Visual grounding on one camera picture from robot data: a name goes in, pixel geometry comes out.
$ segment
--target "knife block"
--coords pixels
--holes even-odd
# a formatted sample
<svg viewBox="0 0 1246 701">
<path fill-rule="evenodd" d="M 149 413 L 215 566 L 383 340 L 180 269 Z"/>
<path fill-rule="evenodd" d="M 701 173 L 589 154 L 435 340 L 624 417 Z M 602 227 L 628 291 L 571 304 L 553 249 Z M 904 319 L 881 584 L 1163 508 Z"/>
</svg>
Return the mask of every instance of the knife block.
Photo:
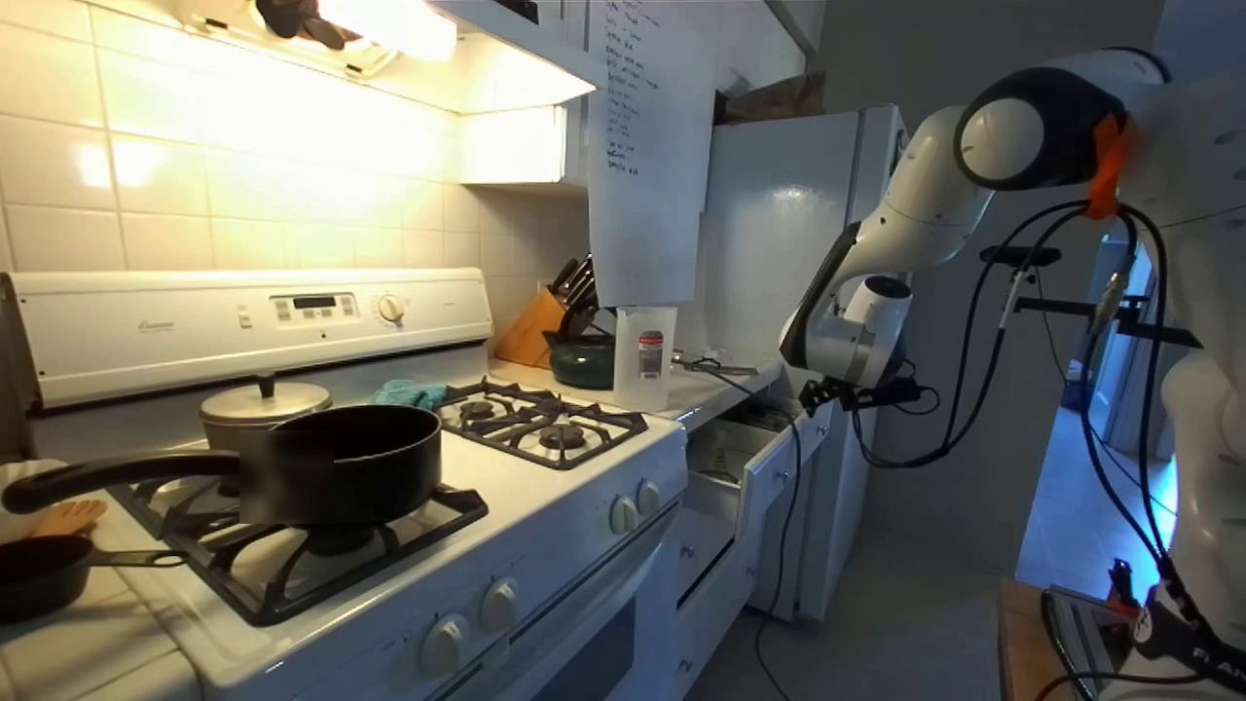
<svg viewBox="0 0 1246 701">
<path fill-rule="evenodd" d="M 496 357 L 516 363 L 516 365 L 548 365 L 548 343 L 544 332 L 560 327 L 566 309 L 548 290 L 538 290 L 528 309 L 499 334 Z"/>
</svg>

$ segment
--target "black pot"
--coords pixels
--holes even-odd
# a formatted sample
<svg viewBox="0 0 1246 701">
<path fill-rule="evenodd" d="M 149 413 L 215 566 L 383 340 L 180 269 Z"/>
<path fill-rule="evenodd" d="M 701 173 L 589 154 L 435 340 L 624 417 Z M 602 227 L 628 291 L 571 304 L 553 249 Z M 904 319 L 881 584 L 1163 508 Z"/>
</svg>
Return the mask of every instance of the black pot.
<svg viewBox="0 0 1246 701">
<path fill-rule="evenodd" d="M 4 508 L 26 513 L 110 483 L 180 476 L 261 476 L 280 521 L 365 531 L 428 504 L 440 483 L 440 422 L 418 405 L 322 409 L 270 430 L 255 454 L 153 452 L 72 465 L 11 483 Z"/>
</svg>

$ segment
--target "white tile backsplash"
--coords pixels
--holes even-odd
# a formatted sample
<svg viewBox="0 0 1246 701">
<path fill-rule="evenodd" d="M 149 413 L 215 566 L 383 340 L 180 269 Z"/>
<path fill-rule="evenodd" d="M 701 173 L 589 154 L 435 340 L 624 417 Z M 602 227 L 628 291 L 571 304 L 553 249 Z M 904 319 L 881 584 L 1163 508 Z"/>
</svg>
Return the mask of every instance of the white tile backsplash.
<svg viewBox="0 0 1246 701">
<path fill-rule="evenodd" d="M 119 209 L 206 216 L 202 147 L 175 139 L 114 138 Z"/>
<path fill-rule="evenodd" d="M 245 219 L 215 219 L 210 221 L 210 264 L 215 269 L 288 269 L 285 236 L 293 227 L 285 221 L 245 221 Z"/>
<path fill-rule="evenodd" d="M 206 131 L 202 74 L 100 49 L 100 84 L 114 131 L 200 139 Z"/>
<path fill-rule="evenodd" d="M 4 0 L 0 25 L 19 25 L 30 31 L 91 43 L 91 19 L 82 0 Z"/>
<path fill-rule="evenodd" d="M 126 269 L 114 209 L 9 206 L 17 269 Z"/>
<path fill-rule="evenodd" d="M 584 200 L 453 183 L 453 113 L 141 5 L 0 0 L 0 269 L 477 264 L 512 310 L 584 249 Z"/>
<path fill-rule="evenodd" d="M 0 68 L 0 113 L 104 125 L 91 43 L 0 25 Z"/>
<path fill-rule="evenodd" d="M 114 206 L 100 130 L 0 118 L 0 188 L 22 206 Z"/>
<path fill-rule="evenodd" d="M 210 221 L 180 216 L 126 216 L 127 269 L 215 269 Z"/>
</svg>

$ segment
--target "burner grate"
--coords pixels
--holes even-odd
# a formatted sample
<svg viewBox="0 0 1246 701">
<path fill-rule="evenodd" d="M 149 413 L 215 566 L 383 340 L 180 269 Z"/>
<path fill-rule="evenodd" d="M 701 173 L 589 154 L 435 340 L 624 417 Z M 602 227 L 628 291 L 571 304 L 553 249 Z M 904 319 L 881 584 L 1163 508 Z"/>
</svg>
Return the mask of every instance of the burner grate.
<svg viewBox="0 0 1246 701">
<path fill-rule="evenodd" d="M 153 483 L 110 489 L 253 627 L 293 621 L 485 513 L 477 489 L 435 486 L 420 509 L 375 526 L 368 536 L 361 536 L 365 547 L 354 550 L 345 543 L 327 547 L 322 536 L 288 531 L 270 509 L 245 509 L 189 531 L 185 521 L 169 521 L 169 513 L 153 509 Z M 245 556 L 270 543 L 285 543 L 285 554 L 276 550 L 280 556 L 270 562 L 271 574 L 249 570 Z"/>
<path fill-rule="evenodd" d="M 642 413 L 577 405 L 548 391 L 492 376 L 453 386 L 440 400 L 440 422 L 449 432 L 555 471 L 579 466 L 645 432 Z"/>
</svg>

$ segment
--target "pot lid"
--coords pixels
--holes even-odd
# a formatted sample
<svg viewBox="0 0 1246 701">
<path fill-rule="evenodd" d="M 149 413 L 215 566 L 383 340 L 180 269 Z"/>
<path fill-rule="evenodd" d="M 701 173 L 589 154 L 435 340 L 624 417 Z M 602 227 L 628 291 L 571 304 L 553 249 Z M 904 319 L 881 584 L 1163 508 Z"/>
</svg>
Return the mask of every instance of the pot lid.
<svg viewBox="0 0 1246 701">
<path fill-rule="evenodd" d="M 202 422 L 271 423 L 271 422 L 318 413 L 327 405 L 329 405 L 329 392 L 322 386 L 261 376 L 255 386 L 236 386 L 206 399 L 200 413 Z"/>
</svg>

